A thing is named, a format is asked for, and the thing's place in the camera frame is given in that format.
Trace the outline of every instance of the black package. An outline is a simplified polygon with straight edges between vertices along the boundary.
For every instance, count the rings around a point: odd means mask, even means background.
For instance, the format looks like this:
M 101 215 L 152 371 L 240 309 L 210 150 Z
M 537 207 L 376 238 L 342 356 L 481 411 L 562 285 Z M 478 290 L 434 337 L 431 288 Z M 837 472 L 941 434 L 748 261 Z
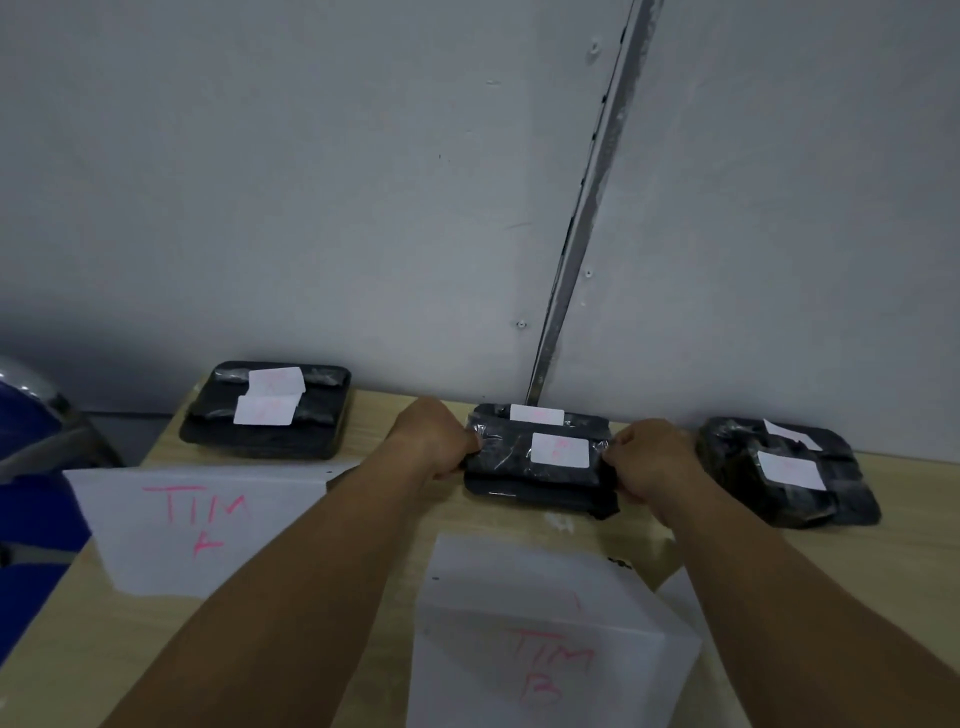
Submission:
M 820 427 L 778 426 L 806 435 L 822 449 L 770 434 L 762 420 L 712 417 L 698 432 L 697 456 L 714 480 L 771 525 L 811 528 L 880 521 L 880 507 L 846 440 Z M 759 465 L 759 452 L 814 462 L 826 490 L 770 480 Z
M 481 450 L 464 459 L 464 483 L 471 493 L 585 511 L 597 519 L 619 511 L 616 473 L 600 457 L 612 437 L 608 420 L 566 412 L 563 425 L 528 423 L 511 420 L 510 406 L 479 404 L 467 419 L 467 427 L 483 440 Z M 589 467 L 532 462 L 535 432 L 587 440 Z
M 287 426 L 235 425 L 237 398 L 247 394 L 250 370 L 283 367 L 299 367 L 306 387 L 293 422 Z M 325 460 L 340 447 L 349 384 L 350 371 L 343 367 L 225 361 L 210 373 L 187 407 L 180 438 L 241 457 Z

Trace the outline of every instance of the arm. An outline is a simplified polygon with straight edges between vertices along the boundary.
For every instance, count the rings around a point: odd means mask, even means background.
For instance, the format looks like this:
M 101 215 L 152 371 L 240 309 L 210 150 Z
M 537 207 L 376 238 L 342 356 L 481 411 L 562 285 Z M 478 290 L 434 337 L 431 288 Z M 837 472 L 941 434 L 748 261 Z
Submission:
M 630 425 L 605 458 L 673 529 L 756 728 L 955 724 L 960 677 L 714 483 L 682 431 Z
M 104 728 L 326 726 L 360 662 L 418 488 L 479 449 L 437 400 L 218 589 Z

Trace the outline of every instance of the table surface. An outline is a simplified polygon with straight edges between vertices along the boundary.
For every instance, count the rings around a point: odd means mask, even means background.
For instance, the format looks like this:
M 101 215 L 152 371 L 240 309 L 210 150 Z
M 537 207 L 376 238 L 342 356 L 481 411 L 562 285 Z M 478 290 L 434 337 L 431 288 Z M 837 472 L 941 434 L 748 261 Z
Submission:
M 195 395 L 196 390 L 187 401 Z M 368 454 L 411 400 L 351 393 L 341 455 Z M 470 404 L 447 404 L 463 421 L 472 409 Z M 145 465 L 245 462 L 182 442 L 177 433 L 183 410 Z M 789 531 L 786 537 L 853 595 L 960 668 L 960 466 L 868 454 L 859 459 L 883 510 L 882 524 Z M 644 506 L 621 507 L 619 515 L 597 522 L 473 497 L 462 478 L 428 484 L 335 725 L 403 725 L 414 601 L 439 533 L 489 534 L 605 553 L 632 562 L 656 588 L 681 564 L 676 545 Z M 117 593 L 91 541 L 0 667 L 0 724 L 99 725 L 199 604 L 192 598 Z

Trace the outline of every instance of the forearm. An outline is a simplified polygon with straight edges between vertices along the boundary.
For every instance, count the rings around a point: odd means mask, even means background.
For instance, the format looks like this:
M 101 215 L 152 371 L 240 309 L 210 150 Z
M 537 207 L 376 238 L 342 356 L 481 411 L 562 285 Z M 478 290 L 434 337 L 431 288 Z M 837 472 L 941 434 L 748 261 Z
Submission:
M 664 510 L 754 726 L 934 725 L 960 715 L 960 680 L 948 667 L 705 473 L 681 477 Z
M 327 725 L 429 475 L 387 440 L 201 606 L 105 725 Z

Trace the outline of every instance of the white label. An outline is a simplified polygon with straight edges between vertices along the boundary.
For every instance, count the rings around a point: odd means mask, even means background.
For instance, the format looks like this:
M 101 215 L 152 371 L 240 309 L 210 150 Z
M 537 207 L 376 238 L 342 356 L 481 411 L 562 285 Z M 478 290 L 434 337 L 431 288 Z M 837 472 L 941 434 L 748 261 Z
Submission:
M 235 425 L 289 425 L 294 421 L 294 412 L 299 401 L 300 395 L 283 397 L 241 395 L 237 398 L 233 423 Z
M 767 425 L 767 432 L 771 435 L 779 435 L 780 437 L 785 437 L 787 440 L 803 443 L 809 449 L 823 450 L 823 448 L 813 442 L 813 439 L 809 435 L 804 435 L 802 432 L 794 432 L 792 429 L 787 429 L 786 427 L 778 427 L 769 420 L 764 420 L 763 423 Z
M 589 468 L 590 443 L 578 437 L 561 437 L 534 432 L 530 460 L 542 465 L 559 465 L 563 468 Z
M 304 392 L 306 392 L 306 385 L 303 383 L 303 372 L 300 371 L 300 367 L 250 370 L 248 396 L 273 397 L 301 395 Z
M 210 596 L 326 493 L 329 466 L 68 471 L 113 585 Z
M 564 411 L 549 407 L 528 407 L 526 404 L 511 404 L 510 419 L 539 425 L 562 425 Z
M 799 457 L 783 457 L 763 450 L 759 450 L 756 456 L 760 461 L 760 469 L 767 476 L 767 480 L 786 483 L 787 485 L 797 485 L 801 488 L 809 488 L 811 491 L 825 491 L 827 489 L 823 478 L 820 477 L 820 471 L 817 470 L 817 464 L 812 460 L 804 460 Z

